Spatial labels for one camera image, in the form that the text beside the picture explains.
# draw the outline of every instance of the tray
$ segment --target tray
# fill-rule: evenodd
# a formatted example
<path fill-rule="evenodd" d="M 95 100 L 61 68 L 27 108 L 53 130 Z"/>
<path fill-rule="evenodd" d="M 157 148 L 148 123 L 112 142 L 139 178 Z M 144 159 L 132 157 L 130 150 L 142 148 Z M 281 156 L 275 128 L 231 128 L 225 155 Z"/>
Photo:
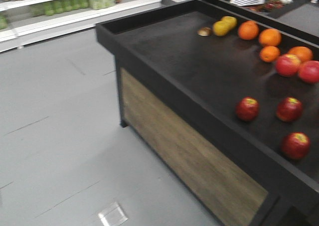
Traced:
<path fill-rule="evenodd" d="M 225 37 L 197 35 L 199 28 L 224 15 L 237 17 L 239 24 L 248 20 L 191 0 L 97 24 L 97 39 L 117 60 L 129 62 L 129 72 L 265 188 L 310 214 L 319 203 L 319 85 L 276 74 L 273 63 L 259 59 L 258 41 L 241 40 L 237 28 Z M 282 34 L 282 53 L 304 45 L 319 55 L 317 45 Z M 247 95 L 261 104 L 260 115 L 251 123 L 234 114 L 236 103 Z M 305 105 L 302 118 L 293 124 L 274 115 L 287 96 Z M 312 141 L 311 152 L 299 162 L 279 152 L 281 139 L 292 131 L 303 131 Z"/>

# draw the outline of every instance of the gray floor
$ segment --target gray floor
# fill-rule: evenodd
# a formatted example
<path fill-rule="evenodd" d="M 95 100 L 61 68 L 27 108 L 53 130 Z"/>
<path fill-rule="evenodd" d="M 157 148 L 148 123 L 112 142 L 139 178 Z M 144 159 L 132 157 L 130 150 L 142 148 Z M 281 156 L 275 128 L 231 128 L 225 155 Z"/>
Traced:
<path fill-rule="evenodd" d="M 0 225 L 217 226 L 130 127 L 93 29 L 0 54 Z"/>

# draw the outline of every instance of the red apple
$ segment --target red apple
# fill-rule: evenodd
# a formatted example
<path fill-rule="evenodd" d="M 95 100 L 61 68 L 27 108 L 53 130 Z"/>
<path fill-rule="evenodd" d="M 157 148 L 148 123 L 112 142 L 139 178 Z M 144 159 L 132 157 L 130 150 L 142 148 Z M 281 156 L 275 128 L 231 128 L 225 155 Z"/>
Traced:
<path fill-rule="evenodd" d="M 283 99 L 277 106 L 276 115 L 285 122 L 297 120 L 303 113 L 303 104 L 294 97 Z"/>
<path fill-rule="evenodd" d="M 259 112 L 259 103 L 251 97 L 245 97 L 236 105 L 236 115 L 243 121 L 252 121 Z"/>
<path fill-rule="evenodd" d="M 300 63 L 301 61 L 296 55 L 284 54 L 278 57 L 275 67 L 278 74 L 290 77 L 298 72 Z"/>
<path fill-rule="evenodd" d="M 293 132 L 283 138 L 281 151 L 288 158 L 300 160 L 306 156 L 310 149 L 310 139 L 301 132 Z"/>
<path fill-rule="evenodd" d="M 301 80 L 309 84 L 319 82 L 319 61 L 306 61 L 300 66 L 298 76 Z"/>

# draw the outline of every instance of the floor drain cover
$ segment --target floor drain cover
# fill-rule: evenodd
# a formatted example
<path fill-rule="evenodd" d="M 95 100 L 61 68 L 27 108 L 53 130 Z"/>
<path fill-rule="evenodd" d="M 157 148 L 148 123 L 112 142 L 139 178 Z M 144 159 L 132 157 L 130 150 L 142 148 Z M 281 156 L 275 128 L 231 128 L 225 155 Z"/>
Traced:
<path fill-rule="evenodd" d="M 128 220 L 117 202 L 112 203 L 108 208 L 98 214 L 103 226 L 119 226 Z"/>

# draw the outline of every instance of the display counter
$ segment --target display counter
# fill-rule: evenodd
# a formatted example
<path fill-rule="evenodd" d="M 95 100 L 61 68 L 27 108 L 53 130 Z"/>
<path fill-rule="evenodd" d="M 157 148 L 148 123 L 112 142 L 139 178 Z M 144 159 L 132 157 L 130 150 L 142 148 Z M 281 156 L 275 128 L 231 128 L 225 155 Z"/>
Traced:
<path fill-rule="evenodd" d="M 225 225 L 317 226 L 319 86 L 279 76 L 260 60 L 258 41 L 241 40 L 237 28 L 224 37 L 197 34 L 224 15 L 248 20 L 191 0 L 97 25 L 98 41 L 116 59 L 121 125 L 135 129 Z M 319 55 L 317 45 L 282 36 L 282 52 L 305 45 Z M 261 105 L 250 123 L 235 115 L 245 96 Z M 292 124 L 274 113 L 287 96 L 305 105 Z M 300 161 L 279 150 L 292 131 L 312 142 Z"/>

